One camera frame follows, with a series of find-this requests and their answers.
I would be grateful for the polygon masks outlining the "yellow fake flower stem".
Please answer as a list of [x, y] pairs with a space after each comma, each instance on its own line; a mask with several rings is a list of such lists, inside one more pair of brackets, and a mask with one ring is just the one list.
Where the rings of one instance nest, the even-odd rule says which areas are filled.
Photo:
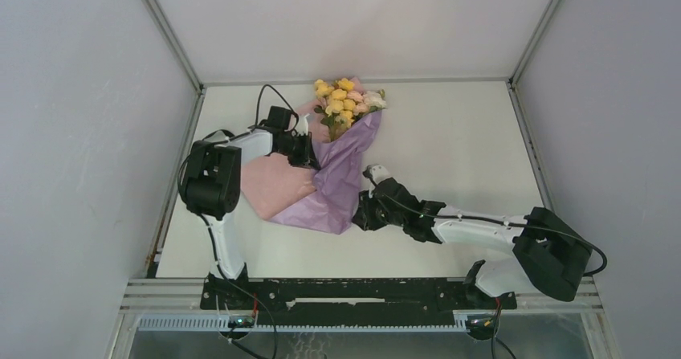
[[352, 98], [356, 83], [347, 78], [333, 82], [316, 80], [313, 87], [318, 101], [314, 111], [321, 115], [320, 123], [328, 129], [328, 140], [335, 141], [356, 120], [354, 109], [357, 102]]

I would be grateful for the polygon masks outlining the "pink wrapping paper sheet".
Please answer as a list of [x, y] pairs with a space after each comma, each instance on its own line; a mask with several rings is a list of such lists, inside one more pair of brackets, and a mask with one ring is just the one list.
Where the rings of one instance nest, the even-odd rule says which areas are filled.
[[[350, 80], [363, 95], [372, 91], [358, 78]], [[310, 114], [312, 147], [320, 170], [292, 167], [285, 156], [273, 153], [243, 166], [241, 192], [263, 220], [340, 235], [352, 226], [361, 191], [363, 154], [377, 135], [382, 110], [356, 116], [347, 132], [329, 141], [328, 129], [314, 111], [317, 104], [315, 95], [296, 113]]]

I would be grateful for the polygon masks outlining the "pink fake flower stem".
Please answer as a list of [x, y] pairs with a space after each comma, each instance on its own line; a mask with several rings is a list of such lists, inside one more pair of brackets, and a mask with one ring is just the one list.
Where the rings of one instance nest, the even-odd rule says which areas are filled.
[[369, 106], [364, 101], [364, 95], [358, 91], [348, 92], [345, 109], [351, 110], [354, 116], [361, 116], [369, 112]]

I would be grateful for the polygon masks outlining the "white fake flower stem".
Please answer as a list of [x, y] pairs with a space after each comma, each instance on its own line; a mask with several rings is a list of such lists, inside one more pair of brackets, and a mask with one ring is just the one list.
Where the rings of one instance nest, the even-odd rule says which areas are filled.
[[384, 99], [385, 93], [382, 90], [378, 92], [367, 91], [363, 95], [363, 102], [367, 107], [367, 112], [377, 112], [387, 108], [387, 102]]

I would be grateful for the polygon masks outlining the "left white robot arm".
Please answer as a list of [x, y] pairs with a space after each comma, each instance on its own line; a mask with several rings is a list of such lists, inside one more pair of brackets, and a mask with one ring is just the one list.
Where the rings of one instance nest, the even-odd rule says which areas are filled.
[[250, 285], [238, 279], [246, 262], [236, 241], [233, 212], [241, 194], [242, 166], [273, 153], [287, 158], [289, 165], [319, 169], [312, 148], [310, 116], [274, 106], [267, 118], [244, 133], [224, 129], [195, 141], [177, 176], [180, 199], [209, 231], [215, 276], [227, 279], [220, 298], [232, 308], [245, 306], [251, 298]]

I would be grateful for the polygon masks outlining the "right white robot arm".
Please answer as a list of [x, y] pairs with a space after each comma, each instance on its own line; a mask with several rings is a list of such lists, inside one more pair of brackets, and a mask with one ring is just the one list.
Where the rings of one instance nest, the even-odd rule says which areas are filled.
[[470, 244], [505, 254], [506, 259], [482, 259], [470, 269], [464, 296], [476, 308], [527, 288], [571, 302], [581, 280], [607, 266], [599, 247], [549, 209], [534, 207], [521, 216], [466, 212], [444, 202], [420, 200], [392, 177], [360, 192], [353, 223], [362, 230], [398, 226], [421, 243]]

